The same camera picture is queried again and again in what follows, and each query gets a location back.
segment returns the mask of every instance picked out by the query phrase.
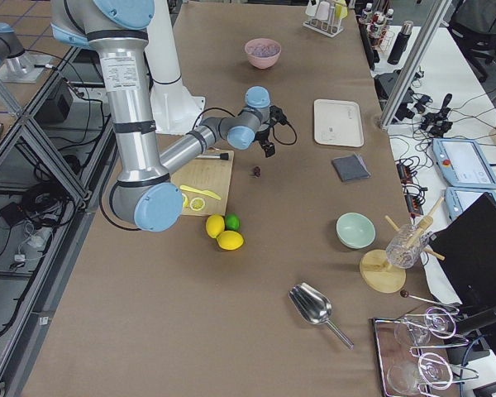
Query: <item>wooden cutting board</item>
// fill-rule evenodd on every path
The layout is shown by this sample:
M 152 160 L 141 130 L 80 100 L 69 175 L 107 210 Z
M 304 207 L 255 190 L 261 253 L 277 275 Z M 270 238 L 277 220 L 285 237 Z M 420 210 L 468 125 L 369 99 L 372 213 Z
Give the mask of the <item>wooden cutting board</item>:
M 233 151 L 214 150 L 207 152 L 207 154 L 220 153 L 227 153 L 229 159 L 195 159 L 171 175 L 171 182 L 177 186 L 185 184 L 200 190 L 211 190 L 221 197 L 220 200 L 216 200 L 202 194 L 182 190 L 182 193 L 188 196 L 189 201 L 196 197 L 200 197 L 205 201 L 202 210 L 193 211 L 188 206 L 182 210 L 182 215 L 206 217 L 214 213 L 226 214 L 228 193 L 230 191 L 231 168 L 233 166 Z

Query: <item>metal scoop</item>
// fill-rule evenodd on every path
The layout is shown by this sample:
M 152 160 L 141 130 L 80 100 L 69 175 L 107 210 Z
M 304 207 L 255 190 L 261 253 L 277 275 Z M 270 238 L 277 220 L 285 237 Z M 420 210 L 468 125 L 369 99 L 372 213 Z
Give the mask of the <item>metal scoop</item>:
M 332 313 L 331 302 L 319 291 L 316 291 L 307 283 L 302 283 L 295 285 L 290 290 L 289 297 L 308 323 L 314 325 L 326 324 L 347 347 L 352 349 L 355 346 L 329 319 Z

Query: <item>robotic arm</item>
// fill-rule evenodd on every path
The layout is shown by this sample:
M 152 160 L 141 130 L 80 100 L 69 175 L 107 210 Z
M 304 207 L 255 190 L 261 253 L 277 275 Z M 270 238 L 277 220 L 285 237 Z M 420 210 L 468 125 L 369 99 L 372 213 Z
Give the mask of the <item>robotic arm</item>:
M 220 139 L 237 149 L 250 146 L 269 121 L 268 92 L 250 88 L 238 116 L 207 118 L 160 154 L 144 61 L 154 1 L 52 0 L 51 6 L 55 38 L 99 54 L 122 162 L 110 193 L 112 211 L 143 230 L 169 228 L 183 203 L 170 174 Z
M 0 64 L 6 61 L 9 72 L 16 76 L 30 73 L 34 68 L 34 60 L 24 50 L 15 31 L 7 24 L 0 22 Z

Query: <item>white tray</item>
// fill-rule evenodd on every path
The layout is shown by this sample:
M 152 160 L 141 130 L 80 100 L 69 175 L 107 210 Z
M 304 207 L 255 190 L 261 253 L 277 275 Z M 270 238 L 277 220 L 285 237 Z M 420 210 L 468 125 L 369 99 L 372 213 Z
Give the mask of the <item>white tray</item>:
M 315 100 L 314 141 L 321 145 L 364 145 L 358 103 L 331 99 Z

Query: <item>light green bowl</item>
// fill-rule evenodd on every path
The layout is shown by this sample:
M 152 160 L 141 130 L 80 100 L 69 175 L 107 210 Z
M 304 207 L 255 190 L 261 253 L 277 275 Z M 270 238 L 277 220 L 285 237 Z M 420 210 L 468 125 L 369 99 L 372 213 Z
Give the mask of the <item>light green bowl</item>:
M 336 222 L 336 234 L 349 248 L 365 248 L 374 240 L 374 225 L 360 213 L 344 213 Z

